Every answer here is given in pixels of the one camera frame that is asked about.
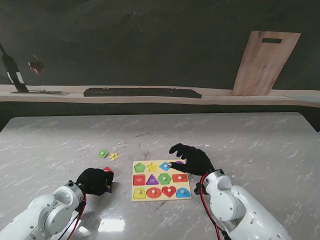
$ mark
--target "yellow star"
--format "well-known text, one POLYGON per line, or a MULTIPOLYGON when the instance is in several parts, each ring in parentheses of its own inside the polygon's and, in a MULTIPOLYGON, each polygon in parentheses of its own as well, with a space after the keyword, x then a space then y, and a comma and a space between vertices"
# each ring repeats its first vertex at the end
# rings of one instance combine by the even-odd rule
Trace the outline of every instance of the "yellow star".
POLYGON ((111 153, 109 158, 112 159, 112 161, 118 159, 119 158, 118 153, 117 152, 116 153, 111 153))
POLYGON ((157 168, 158 168, 158 165, 154 164, 153 162, 147 166, 148 169, 149 169, 149 172, 156 172, 157 171, 157 168))

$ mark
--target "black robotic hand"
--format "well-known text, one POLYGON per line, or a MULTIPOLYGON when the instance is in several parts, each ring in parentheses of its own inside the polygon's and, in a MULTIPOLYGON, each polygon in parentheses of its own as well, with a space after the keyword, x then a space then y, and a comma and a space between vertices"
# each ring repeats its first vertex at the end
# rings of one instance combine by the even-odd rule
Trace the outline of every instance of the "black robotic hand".
POLYGON ((114 179, 112 171, 104 171, 99 168, 87 168, 80 174, 75 184, 84 190, 86 194, 102 195, 110 188, 114 179))
POLYGON ((205 173, 215 171, 214 166, 205 152, 194 146, 178 143, 169 150, 170 154, 174 152, 177 152, 177 157, 186 159, 186 164, 171 162, 171 168, 173 169, 198 176, 203 176, 205 173))

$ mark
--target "red oval puzzle piece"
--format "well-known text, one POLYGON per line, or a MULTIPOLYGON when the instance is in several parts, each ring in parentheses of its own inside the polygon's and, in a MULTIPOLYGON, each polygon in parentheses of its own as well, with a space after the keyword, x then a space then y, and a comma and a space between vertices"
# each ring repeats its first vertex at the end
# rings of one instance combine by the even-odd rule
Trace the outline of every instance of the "red oval puzzle piece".
POLYGON ((177 189, 174 186, 170 186, 170 187, 164 186, 162 188, 162 192, 169 198, 171 198, 172 195, 176 193, 176 191, 177 189))
POLYGON ((151 199, 156 199, 160 197, 161 190, 157 187, 151 187, 146 191, 146 195, 151 199))

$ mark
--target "marble table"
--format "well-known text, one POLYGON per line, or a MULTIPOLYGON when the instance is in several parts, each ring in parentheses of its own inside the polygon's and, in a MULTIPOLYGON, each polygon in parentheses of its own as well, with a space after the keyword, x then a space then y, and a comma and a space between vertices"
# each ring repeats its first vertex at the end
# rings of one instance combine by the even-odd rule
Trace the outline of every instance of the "marble table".
MULTIPOLYGON (((13 118, 0 133, 0 229, 37 196, 86 168, 109 166, 112 194, 88 196, 74 240, 211 240, 200 197, 132 202, 132 164, 170 160, 170 147, 202 149, 293 239, 320 239, 320 136, 298 113, 13 118), (99 151, 118 152, 115 161, 99 151)), ((199 181, 190 176, 191 189, 199 181)))

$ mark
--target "red heart puzzle piece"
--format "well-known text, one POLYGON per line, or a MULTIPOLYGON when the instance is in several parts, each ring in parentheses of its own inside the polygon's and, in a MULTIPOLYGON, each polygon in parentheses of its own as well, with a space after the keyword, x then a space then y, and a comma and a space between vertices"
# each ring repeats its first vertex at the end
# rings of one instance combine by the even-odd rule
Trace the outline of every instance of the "red heart puzzle piece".
POLYGON ((164 186, 162 188, 162 192, 169 198, 171 198, 172 195, 176 193, 176 191, 177 189, 174 186, 170 186, 170 187, 164 186))

